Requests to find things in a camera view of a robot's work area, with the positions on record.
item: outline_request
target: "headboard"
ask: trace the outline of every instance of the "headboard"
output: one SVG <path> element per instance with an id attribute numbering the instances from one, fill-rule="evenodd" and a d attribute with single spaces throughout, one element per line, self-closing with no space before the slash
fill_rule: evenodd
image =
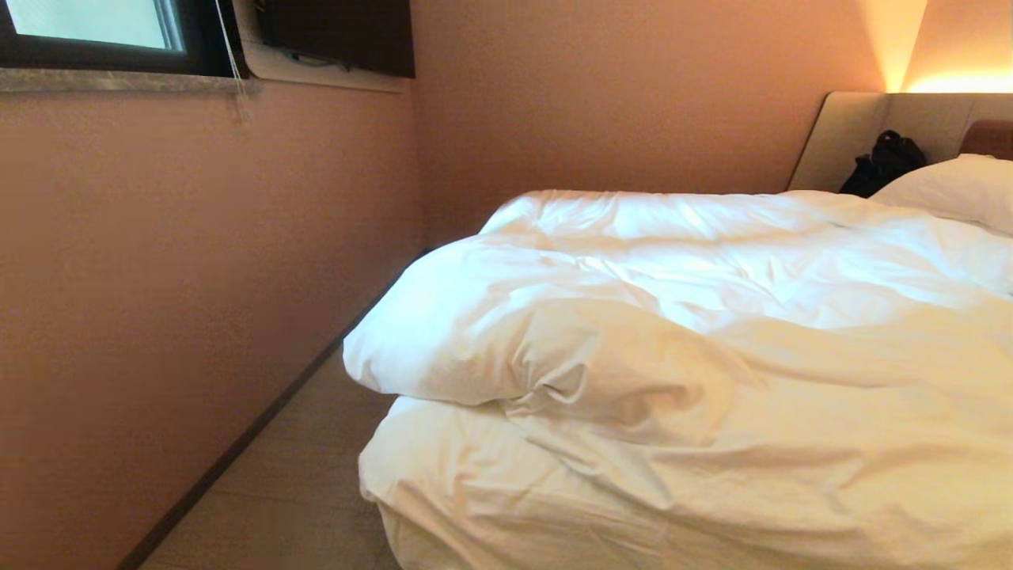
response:
<path id="1" fill-rule="evenodd" d="M 914 139 L 929 162 L 975 152 L 971 148 L 1009 158 L 1009 121 L 1013 93 L 834 92 L 824 101 L 788 189 L 837 191 L 855 157 L 869 152 L 886 129 Z"/>
<path id="2" fill-rule="evenodd" d="M 1013 160 L 1013 120 L 976 120 L 963 136 L 960 152 Z"/>

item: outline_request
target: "television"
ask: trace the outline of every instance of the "television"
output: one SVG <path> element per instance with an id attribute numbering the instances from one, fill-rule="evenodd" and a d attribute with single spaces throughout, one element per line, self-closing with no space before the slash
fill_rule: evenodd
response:
<path id="1" fill-rule="evenodd" d="M 264 43 L 294 59 L 415 77 L 409 0 L 256 0 Z"/>

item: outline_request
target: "window sill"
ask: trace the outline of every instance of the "window sill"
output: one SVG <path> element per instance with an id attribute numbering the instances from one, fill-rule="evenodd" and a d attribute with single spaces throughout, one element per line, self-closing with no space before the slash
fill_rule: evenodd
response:
<path id="1" fill-rule="evenodd" d="M 243 81 L 247 92 L 257 92 L 259 81 Z M 204 91 L 236 92 L 231 77 L 90 71 L 78 69 L 0 69 L 0 92 L 30 91 Z"/>

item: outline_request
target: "floor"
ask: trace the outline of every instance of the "floor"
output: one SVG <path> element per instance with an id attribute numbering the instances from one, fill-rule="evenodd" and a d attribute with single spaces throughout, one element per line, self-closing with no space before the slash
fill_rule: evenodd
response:
<path id="1" fill-rule="evenodd" d="M 336 353 L 142 570 L 400 568 L 357 466 L 392 402 L 348 379 Z"/>

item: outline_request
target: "baseboard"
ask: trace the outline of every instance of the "baseboard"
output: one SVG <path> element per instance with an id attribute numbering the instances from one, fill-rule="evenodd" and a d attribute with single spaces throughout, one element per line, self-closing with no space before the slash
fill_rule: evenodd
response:
<path id="1" fill-rule="evenodd" d="M 313 362 L 311 362 L 309 367 L 307 367 L 302 374 L 299 375 L 299 378 L 297 378 L 295 382 L 285 389 L 285 392 L 283 392 L 282 395 L 279 396 L 278 399 L 275 400 L 275 402 L 272 402 L 262 414 L 253 420 L 253 423 L 246 428 L 246 431 L 244 431 L 242 435 L 240 435 L 239 438 L 229 446 L 225 454 L 219 458 L 217 462 L 215 462 L 215 465 L 211 466 L 211 469 L 205 472 L 201 479 L 198 480 L 192 487 L 190 487 L 189 491 L 187 491 L 186 494 L 179 499 L 179 502 L 173 505 L 172 508 L 169 509 L 169 512 L 165 513 L 165 516 L 163 516 L 155 524 L 151 532 L 149 532 L 144 539 L 141 540 L 134 550 L 132 550 L 130 554 L 128 554 L 127 557 L 116 565 L 116 570 L 138 570 L 138 568 L 144 564 L 148 557 L 151 556 L 151 553 L 155 552 L 155 549 L 158 548 L 158 545 L 160 545 L 162 541 L 169 536 L 169 533 L 172 532 L 175 525 L 178 524 L 184 516 L 186 516 L 186 513 L 188 513 L 190 509 L 197 505 L 198 501 L 201 500 L 201 497 L 203 497 L 205 493 L 211 489 L 211 486 L 218 481 L 218 478 L 229 469 L 232 463 L 235 462 L 244 451 L 246 451 L 246 447 L 249 446 L 253 439 L 255 439 L 256 436 L 263 431 L 263 428 L 267 427 L 267 424 L 275 419 L 275 416 L 277 416 L 278 413 L 285 408 L 289 401 L 296 396 L 296 393 L 298 393 L 299 390 L 306 385 L 313 375 L 315 375 L 316 372 L 323 367 L 323 363 L 326 362 L 327 359 L 341 347 L 341 342 L 344 340 L 344 337 L 346 337 L 348 333 L 350 333 L 352 330 L 359 325 L 359 322 L 366 317 L 366 314 L 369 313 L 370 310 L 372 310 L 373 307 L 376 306 L 376 304 L 387 294 L 387 292 L 390 291 L 403 271 L 403 268 L 399 270 L 398 273 L 387 283 L 387 287 L 384 288 L 383 292 L 381 292 L 380 295 L 370 303 L 369 307 L 360 313 L 352 324 L 341 331 L 341 334 L 331 341 L 331 343 L 323 349 L 323 352 L 313 359 Z"/>

